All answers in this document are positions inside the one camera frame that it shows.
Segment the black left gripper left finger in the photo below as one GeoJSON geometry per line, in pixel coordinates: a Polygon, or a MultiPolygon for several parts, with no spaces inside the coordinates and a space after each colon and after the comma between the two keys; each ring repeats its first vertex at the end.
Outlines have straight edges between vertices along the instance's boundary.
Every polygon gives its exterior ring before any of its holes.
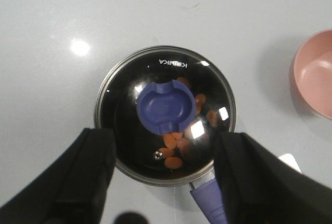
{"type": "Polygon", "coordinates": [[[69,148],[1,207],[1,223],[100,223],[116,161],[112,129],[83,129],[69,148]]]}

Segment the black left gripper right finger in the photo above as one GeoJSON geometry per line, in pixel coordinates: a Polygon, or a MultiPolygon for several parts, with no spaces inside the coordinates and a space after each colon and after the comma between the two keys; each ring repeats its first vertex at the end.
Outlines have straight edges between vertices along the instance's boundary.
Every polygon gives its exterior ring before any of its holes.
{"type": "Polygon", "coordinates": [[[216,132],[213,156],[229,223],[331,223],[331,189],[248,134],[216,132]]]}

